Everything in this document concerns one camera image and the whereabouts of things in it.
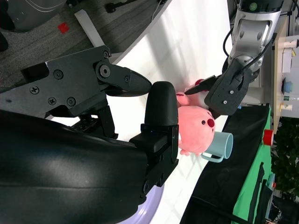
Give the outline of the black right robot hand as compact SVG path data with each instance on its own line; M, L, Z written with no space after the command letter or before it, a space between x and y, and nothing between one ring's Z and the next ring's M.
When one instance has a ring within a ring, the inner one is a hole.
M107 46L23 70L0 94L0 221L114 224L178 165L173 85L109 62ZM147 95L141 132L118 140L107 96Z

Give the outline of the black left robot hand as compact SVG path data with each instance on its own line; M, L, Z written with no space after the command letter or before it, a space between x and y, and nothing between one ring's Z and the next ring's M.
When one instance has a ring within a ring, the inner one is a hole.
M259 75L252 72L236 59L222 75L211 76L185 91L186 95L194 95L208 91L204 103L218 115L233 115L247 94L249 84Z

